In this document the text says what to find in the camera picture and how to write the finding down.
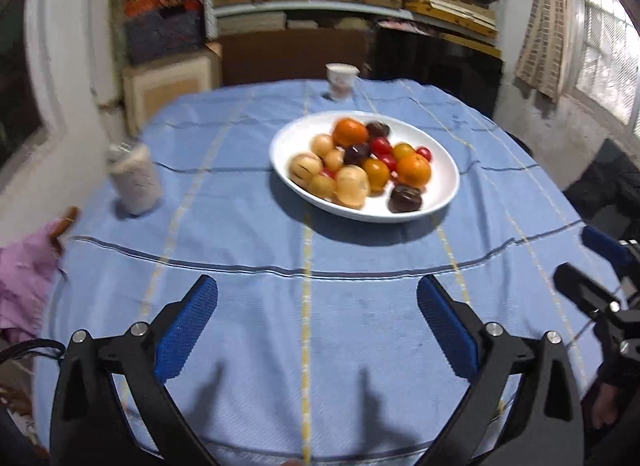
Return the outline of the right hand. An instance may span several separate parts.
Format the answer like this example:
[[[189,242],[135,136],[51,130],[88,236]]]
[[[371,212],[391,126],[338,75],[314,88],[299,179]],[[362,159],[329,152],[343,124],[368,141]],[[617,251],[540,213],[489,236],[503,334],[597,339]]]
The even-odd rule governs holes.
[[[618,389],[602,382],[596,400],[591,408],[591,423],[596,429],[611,426],[617,420]]]

